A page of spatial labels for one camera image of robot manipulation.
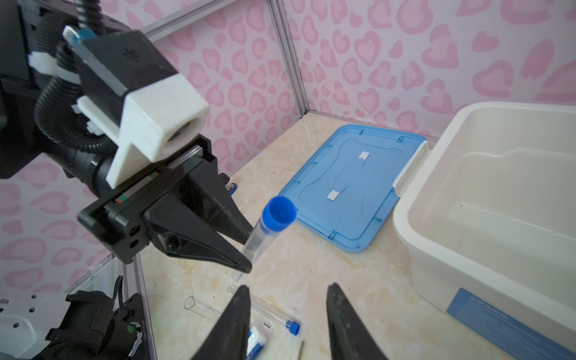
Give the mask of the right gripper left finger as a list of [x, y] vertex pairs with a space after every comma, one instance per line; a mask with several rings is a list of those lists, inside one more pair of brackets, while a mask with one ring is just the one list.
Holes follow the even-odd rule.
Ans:
[[250, 321], [250, 290], [241, 285], [192, 359], [246, 359]]

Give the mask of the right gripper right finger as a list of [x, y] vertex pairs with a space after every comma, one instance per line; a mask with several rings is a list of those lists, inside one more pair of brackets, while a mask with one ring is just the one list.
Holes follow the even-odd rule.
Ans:
[[337, 283], [328, 286], [326, 310], [332, 359], [387, 360]]

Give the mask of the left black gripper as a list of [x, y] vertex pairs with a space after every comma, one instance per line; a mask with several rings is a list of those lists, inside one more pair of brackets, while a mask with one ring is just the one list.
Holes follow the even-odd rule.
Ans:
[[250, 273], [252, 263], [222, 236], [245, 244], [250, 222], [212, 162], [211, 141], [196, 136], [100, 196], [78, 221], [118, 260], [131, 264], [149, 243], [168, 257]]

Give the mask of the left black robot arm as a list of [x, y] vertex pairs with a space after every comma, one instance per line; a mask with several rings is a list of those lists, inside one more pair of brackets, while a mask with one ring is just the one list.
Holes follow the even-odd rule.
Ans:
[[252, 226], [227, 190], [209, 104], [138, 30], [98, 1], [1, 3], [1, 177], [39, 154], [96, 201], [78, 221], [116, 258], [147, 245], [242, 273]]

